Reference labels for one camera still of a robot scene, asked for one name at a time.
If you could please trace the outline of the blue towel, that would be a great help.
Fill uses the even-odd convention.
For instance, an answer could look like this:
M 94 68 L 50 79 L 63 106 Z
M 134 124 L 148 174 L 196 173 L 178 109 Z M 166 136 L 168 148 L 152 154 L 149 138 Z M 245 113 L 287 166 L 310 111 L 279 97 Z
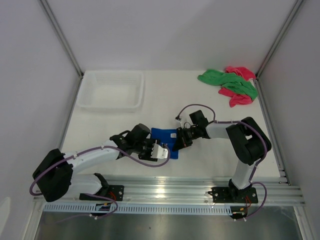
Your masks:
M 160 129 L 151 128 L 151 137 L 153 139 L 160 140 L 161 144 L 168 146 L 170 150 L 170 158 L 177 160 L 179 158 L 179 151 L 173 151 L 173 147 L 177 140 L 177 130 L 176 129 Z

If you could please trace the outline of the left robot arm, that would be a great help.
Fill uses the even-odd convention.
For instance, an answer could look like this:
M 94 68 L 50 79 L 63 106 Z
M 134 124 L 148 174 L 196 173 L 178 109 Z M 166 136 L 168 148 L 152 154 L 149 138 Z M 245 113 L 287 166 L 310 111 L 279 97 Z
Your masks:
M 82 171 L 124 157 L 146 167 L 159 168 L 168 162 L 169 156 L 167 145 L 152 138 L 151 130 L 139 123 L 132 130 L 115 134 L 101 145 L 82 151 L 65 153 L 52 149 L 33 172 L 29 193 L 42 196 L 49 203 L 63 197 L 103 200 L 112 195 L 108 181 L 101 173 L 81 175 Z

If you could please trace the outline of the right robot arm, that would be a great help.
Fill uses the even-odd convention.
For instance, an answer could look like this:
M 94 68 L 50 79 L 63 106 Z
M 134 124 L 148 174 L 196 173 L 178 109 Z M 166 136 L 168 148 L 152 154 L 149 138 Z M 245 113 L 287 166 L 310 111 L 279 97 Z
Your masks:
M 252 187 L 257 166 L 272 148 L 270 140 L 251 116 L 236 121 L 208 121 L 201 110 L 189 116 L 192 125 L 177 129 L 172 150 L 190 147 L 199 138 L 229 139 L 238 164 L 228 183 L 228 196 L 234 202 L 241 201 Z

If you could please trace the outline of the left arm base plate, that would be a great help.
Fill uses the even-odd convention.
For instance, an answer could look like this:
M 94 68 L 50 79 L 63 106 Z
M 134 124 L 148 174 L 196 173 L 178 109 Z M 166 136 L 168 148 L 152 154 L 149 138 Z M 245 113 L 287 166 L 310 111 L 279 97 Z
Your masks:
M 79 199 L 81 201 L 102 201 L 105 198 L 112 199 L 114 201 L 123 201 L 125 193 L 125 186 L 124 185 L 109 185 L 109 188 L 106 189 L 102 187 L 97 193 L 94 193 L 94 196 L 89 196 L 88 194 L 81 193 L 79 195 Z

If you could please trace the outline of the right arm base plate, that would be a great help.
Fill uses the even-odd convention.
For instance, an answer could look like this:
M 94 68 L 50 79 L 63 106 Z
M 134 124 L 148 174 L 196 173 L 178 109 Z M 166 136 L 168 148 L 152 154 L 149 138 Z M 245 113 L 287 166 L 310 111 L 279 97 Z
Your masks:
M 214 203 L 236 203 L 236 204 L 245 204 L 245 203 L 258 203 L 257 191 L 251 185 L 244 189 L 237 189 L 232 187 L 222 187 L 216 186 L 212 187 L 208 194 L 212 196 Z

